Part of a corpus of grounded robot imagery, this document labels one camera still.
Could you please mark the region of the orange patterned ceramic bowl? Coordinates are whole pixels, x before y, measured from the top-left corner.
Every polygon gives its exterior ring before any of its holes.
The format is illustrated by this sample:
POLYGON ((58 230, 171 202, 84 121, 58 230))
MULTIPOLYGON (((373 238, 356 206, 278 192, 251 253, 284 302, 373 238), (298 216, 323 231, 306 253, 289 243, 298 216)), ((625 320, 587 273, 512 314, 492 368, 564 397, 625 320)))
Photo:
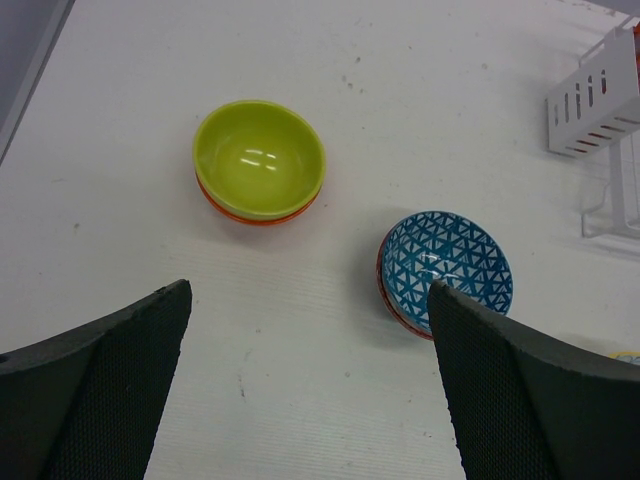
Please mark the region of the orange patterned ceramic bowl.
POLYGON ((384 239, 382 240, 379 249, 378 249, 378 253, 377 253, 377 258, 376 258, 376 281, 377 281, 377 287, 378 287, 378 291, 380 293, 380 296, 382 298, 382 301, 387 309, 387 311, 390 313, 390 315, 400 324, 402 325, 406 330, 408 330, 409 332, 411 332, 412 334, 425 339, 425 340, 429 340, 432 341, 433 340, 433 336, 429 333, 425 333, 421 330, 418 330, 417 328, 415 328, 414 326, 412 326, 411 324, 409 324, 394 308, 392 302, 390 301, 387 292, 385 290, 385 286, 384 286, 384 282, 383 282, 383 276, 382 276, 382 258, 383 258, 383 252, 384 252, 384 247, 385 244, 387 242, 389 238, 389 235, 386 235, 384 237, 384 239))

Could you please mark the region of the lime green plastic bowl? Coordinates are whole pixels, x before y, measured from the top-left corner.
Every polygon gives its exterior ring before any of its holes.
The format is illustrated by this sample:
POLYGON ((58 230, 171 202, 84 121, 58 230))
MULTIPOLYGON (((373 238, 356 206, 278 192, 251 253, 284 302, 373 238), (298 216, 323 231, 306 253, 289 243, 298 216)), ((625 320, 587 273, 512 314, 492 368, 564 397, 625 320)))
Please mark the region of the lime green plastic bowl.
POLYGON ((288 215, 320 193, 324 146, 299 114, 264 100, 241 100, 210 113, 192 144, 195 174, 236 214, 288 215))

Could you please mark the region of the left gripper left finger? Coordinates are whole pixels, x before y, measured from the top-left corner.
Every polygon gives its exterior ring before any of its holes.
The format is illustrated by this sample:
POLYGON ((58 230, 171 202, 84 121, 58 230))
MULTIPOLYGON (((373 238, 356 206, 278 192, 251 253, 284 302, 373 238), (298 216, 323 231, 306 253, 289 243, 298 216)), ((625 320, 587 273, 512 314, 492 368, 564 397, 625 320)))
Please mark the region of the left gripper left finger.
POLYGON ((2 478, 143 478, 191 309, 181 279, 2 354, 2 478))

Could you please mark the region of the white red patterned bowl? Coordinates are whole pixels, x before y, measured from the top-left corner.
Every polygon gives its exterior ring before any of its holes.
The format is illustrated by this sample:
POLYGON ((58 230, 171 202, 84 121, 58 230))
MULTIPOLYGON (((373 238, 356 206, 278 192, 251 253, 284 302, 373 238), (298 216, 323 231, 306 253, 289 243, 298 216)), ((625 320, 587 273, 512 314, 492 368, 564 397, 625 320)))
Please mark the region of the white red patterned bowl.
POLYGON ((396 311, 432 335, 428 292, 442 281, 499 314, 514 293, 509 262, 494 238, 473 221, 447 211, 424 211, 400 220, 387 233, 382 276, 396 311))

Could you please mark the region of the tan yellow rimmed bowl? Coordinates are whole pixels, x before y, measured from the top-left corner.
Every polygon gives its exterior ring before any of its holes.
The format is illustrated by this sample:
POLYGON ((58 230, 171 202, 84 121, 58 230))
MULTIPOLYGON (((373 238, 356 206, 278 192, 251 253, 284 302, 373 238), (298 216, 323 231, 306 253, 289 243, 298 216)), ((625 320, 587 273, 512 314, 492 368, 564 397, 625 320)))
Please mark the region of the tan yellow rimmed bowl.
POLYGON ((640 365, 640 353, 634 351, 615 352, 609 355, 610 358, 629 363, 632 365, 640 365))

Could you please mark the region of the orange plastic bowl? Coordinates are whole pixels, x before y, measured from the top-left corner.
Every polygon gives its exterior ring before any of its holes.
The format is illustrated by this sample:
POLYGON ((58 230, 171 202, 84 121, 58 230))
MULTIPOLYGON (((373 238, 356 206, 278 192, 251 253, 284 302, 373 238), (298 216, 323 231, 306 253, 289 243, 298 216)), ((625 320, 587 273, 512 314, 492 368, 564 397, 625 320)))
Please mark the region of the orange plastic bowl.
POLYGON ((201 191, 201 193, 203 194, 203 196, 206 198, 206 200, 209 202, 209 204, 216 209, 219 213, 221 213, 222 215, 224 215, 225 217, 234 220, 236 222, 242 223, 242 224, 246 224, 246 225, 254 225, 254 226, 271 226, 271 225, 278 225, 278 224, 282 224, 285 222, 288 222, 290 220, 293 220, 294 218, 302 215, 317 199, 317 197, 319 196, 319 192, 316 193, 316 195, 309 200, 304 206, 302 206, 301 208, 299 208, 298 210, 288 214, 288 215, 283 215, 283 216, 278 216, 278 217, 273 217, 273 218, 267 218, 267 217, 251 217, 248 214, 236 214, 234 212, 232 212, 231 210, 225 208, 224 206, 222 206, 220 203, 218 203, 209 193, 209 191, 206 189, 206 187, 203 185, 203 183, 201 182, 200 178, 198 175, 195 175, 196 178, 196 182, 198 184, 198 187, 201 191))

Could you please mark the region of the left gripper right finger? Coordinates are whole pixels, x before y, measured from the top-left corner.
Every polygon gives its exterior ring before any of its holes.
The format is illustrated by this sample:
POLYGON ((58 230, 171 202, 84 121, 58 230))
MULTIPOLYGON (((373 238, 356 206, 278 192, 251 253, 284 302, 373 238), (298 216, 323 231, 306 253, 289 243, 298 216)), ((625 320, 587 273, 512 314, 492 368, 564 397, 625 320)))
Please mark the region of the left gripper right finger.
POLYGON ((639 368, 435 282, 428 309, 469 479, 636 479, 639 368))

